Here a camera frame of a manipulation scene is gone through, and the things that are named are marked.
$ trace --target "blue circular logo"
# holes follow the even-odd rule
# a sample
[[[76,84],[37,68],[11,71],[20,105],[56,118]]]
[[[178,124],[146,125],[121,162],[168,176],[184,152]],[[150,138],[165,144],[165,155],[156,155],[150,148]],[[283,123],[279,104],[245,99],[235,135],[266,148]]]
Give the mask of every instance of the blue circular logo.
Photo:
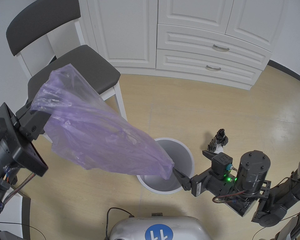
[[[149,227],[145,232],[146,240],[172,240],[173,231],[164,224],[155,224]]]

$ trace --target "purple plastic bag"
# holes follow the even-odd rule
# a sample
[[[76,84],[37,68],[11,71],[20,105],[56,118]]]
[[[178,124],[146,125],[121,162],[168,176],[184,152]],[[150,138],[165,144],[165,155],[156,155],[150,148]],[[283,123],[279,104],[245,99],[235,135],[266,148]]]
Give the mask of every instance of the purple plastic bag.
[[[160,145],[110,108],[71,64],[51,72],[31,109],[51,114],[44,130],[52,151],[84,169],[164,179],[172,173]]]

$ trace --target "wooden floor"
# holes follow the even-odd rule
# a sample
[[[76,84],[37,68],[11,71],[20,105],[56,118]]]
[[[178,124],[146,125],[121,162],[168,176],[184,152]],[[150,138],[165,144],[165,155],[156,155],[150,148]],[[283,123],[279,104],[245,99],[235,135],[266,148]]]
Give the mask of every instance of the wooden floor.
[[[217,130],[229,138],[225,152],[237,166],[248,151],[261,150],[271,159],[267,179],[275,186],[296,170],[300,156],[300,81],[267,66],[250,91],[156,76],[122,75],[121,91],[128,121],[151,137],[171,137],[183,142],[195,159],[195,174],[210,166],[202,156]],[[108,104],[115,108],[113,99]],[[251,240],[261,227],[251,218],[257,204],[241,218],[224,204],[212,202],[204,192],[194,197],[183,190],[171,195],[152,193],[136,176],[84,170],[51,152],[42,136],[34,142],[49,166],[23,188],[31,197],[30,224],[47,240],[98,240],[105,237],[106,212],[121,207],[139,217],[152,212],[188,215],[201,220],[212,238]],[[21,170],[19,183],[30,173]],[[287,217],[300,211],[293,206]],[[113,210],[109,228],[128,217]],[[260,231],[255,239],[271,239],[287,223]],[[31,239],[42,239],[31,230]]]

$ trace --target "white furniture panel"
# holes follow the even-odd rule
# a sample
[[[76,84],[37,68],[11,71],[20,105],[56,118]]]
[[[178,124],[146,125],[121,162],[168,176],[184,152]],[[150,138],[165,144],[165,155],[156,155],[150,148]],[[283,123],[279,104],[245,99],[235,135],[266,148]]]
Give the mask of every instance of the white furniture panel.
[[[233,0],[159,0],[158,23],[225,33]]]
[[[212,56],[157,49],[156,68],[208,75],[253,85],[261,70]]]
[[[155,68],[157,0],[88,1],[98,52],[113,66]]]
[[[234,0],[226,35],[272,51],[281,32],[288,0]]]
[[[202,29],[158,24],[157,48],[200,53],[264,70],[271,52],[249,42]]]

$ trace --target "drawer handle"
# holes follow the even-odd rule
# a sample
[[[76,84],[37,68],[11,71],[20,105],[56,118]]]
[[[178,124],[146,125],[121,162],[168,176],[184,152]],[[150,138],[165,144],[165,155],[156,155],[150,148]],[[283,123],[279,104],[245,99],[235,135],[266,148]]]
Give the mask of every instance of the drawer handle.
[[[208,66],[208,65],[206,65],[206,67],[207,67],[208,69],[211,69],[211,70],[216,70],[216,71],[221,70],[220,67],[219,67],[219,68],[215,68],[215,67],[210,67],[210,66]]]
[[[223,51],[229,51],[229,47],[228,48],[225,48],[225,47],[219,47],[217,46],[216,44],[213,45],[214,48],[217,48],[217,49],[220,49],[220,50],[223,50]]]

